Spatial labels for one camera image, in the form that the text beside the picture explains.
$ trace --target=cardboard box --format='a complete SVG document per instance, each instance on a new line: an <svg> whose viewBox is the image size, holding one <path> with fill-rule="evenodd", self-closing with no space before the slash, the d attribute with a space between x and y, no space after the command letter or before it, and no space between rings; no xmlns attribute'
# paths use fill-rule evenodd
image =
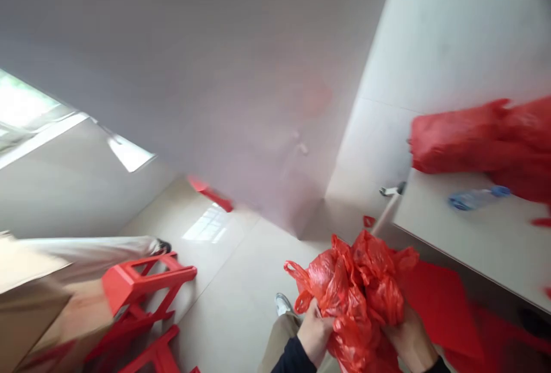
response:
<svg viewBox="0 0 551 373"><path fill-rule="evenodd" d="M14 371L69 301L47 277L67 265L0 233L0 372Z"/></svg>
<svg viewBox="0 0 551 373"><path fill-rule="evenodd" d="M82 364L113 324L100 279L70 284L57 320L21 363L18 373L66 373Z"/></svg>

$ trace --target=red paper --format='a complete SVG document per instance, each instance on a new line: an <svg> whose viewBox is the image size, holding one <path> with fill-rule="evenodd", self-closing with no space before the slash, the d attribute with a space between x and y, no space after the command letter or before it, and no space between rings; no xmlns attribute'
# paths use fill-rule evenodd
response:
<svg viewBox="0 0 551 373"><path fill-rule="evenodd" d="M484 359L465 290L455 271L419 261L404 285L404 295L421 316L433 343L470 359Z"/></svg>
<svg viewBox="0 0 551 373"><path fill-rule="evenodd" d="M473 306L472 312L475 315L484 349L484 360L469 359L464 355L446 350L446 358L459 373L502 372L505 368L507 347L515 341L521 341L538 351L551 354L550 342L530 335L485 308Z"/></svg>

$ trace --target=trouser leg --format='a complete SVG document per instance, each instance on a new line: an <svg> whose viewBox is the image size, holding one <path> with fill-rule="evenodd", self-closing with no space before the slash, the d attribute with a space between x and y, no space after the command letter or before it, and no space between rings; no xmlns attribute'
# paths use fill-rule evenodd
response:
<svg viewBox="0 0 551 373"><path fill-rule="evenodd" d="M271 328L270 338L262 358L262 363L258 367L258 373L270 373L280 359L285 345L291 337L295 337L300 328L298 317L287 312L277 318L274 326Z"/></svg>
<svg viewBox="0 0 551 373"><path fill-rule="evenodd" d="M327 352L317 373L340 373L339 362Z"/></svg>

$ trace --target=hand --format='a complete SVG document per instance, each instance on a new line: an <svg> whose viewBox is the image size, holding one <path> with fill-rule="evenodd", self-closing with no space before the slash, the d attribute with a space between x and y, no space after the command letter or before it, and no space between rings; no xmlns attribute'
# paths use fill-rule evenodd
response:
<svg viewBox="0 0 551 373"><path fill-rule="evenodd" d="M333 332L334 321L334 317L321 317L320 309L317 307L317 300L314 298L306 311L306 316L298 330L297 337L300 344L302 344L306 356L308 356L308 359L310 359L316 368L320 367L325 356L327 341Z"/></svg>
<svg viewBox="0 0 551 373"><path fill-rule="evenodd" d="M408 303L403 307L403 323L385 326L383 331L408 369L424 373L436 364L439 356L419 314Z"/></svg>

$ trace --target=window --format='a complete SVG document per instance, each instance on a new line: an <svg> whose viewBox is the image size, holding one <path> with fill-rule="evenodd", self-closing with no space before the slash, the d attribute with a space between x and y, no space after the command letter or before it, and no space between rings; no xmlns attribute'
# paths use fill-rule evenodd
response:
<svg viewBox="0 0 551 373"><path fill-rule="evenodd" d="M0 152L75 111L0 69Z"/></svg>

